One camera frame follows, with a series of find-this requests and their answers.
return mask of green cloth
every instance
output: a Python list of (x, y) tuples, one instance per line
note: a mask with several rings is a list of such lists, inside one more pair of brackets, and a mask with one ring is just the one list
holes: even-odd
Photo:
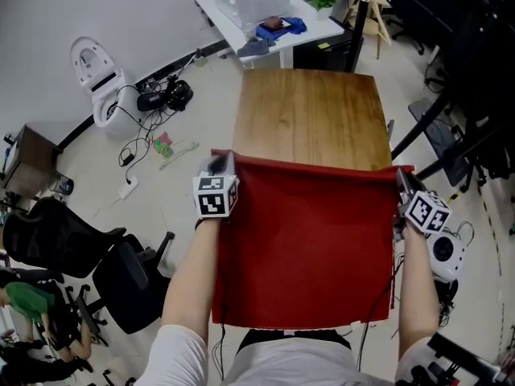
[(33, 285), (22, 281), (13, 281), (6, 285), (10, 306), (27, 318), (42, 323), (41, 314), (48, 313), (56, 304), (56, 297)]

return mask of white wall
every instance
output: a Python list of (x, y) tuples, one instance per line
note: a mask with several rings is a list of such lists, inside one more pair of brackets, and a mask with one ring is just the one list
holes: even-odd
[(29, 123), (58, 143), (91, 114), (69, 60), (81, 35), (134, 81), (220, 39), (193, 0), (0, 0), (0, 139)]

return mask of blue cloth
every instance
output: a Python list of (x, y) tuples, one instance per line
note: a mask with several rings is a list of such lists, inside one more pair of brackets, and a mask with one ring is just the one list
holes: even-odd
[(291, 26), (285, 27), (277, 31), (268, 31), (262, 26), (256, 27), (256, 36), (266, 40), (277, 40), (286, 33), (292, 33), (294, 35), (300, 35), (307, 30), (306, 24), (299, 17), (283, 17)]

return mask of white t-shirt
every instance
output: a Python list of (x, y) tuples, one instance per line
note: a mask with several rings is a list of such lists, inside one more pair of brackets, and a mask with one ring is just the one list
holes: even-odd
[[(411, 368), (435, 360), (426, 345), (414, 344), (399, 362), (395, 380), (411, 381)], [(146, 370), (136, 386), (205, 386), (208, 382), (208, 349), (200, 336), (182, 326), (163, 326), (150, 349)], [(323, 340), (289, 338), (254, 343), (241, 349), (223, 385), (289, 386), (392, 386), (387, 380), (361, 373), (352, 352)]]

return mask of white desk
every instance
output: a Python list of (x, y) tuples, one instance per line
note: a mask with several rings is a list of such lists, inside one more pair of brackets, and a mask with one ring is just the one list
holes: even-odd
[[(196, 2), (218, 28), (219, 32), (224, 36), (235, 53), (247, 43), (245, 33), (234, 24), (230, 18), (218, 10), (215, 0), (196, 0)], [(288, 13), (287, 17), (300, 17), (306, 24), (307, 31), (300, 35), (286, 33), (275, 41), (275, 46), (270, 47), (270, 53), (279, 52), (281, 56), (281, 68), (293, 67), (293, 46), (324, 37), (340, 35), (343, 32), (343, 29), (329, 18), (318, 20), (316, 18), (315, 8), (303, 0), (290, 0), (290, 6), (290, 13)], [(262, 56), (252, 55), (241, 57), (240, 61), (245, 65), (260, 57)]]

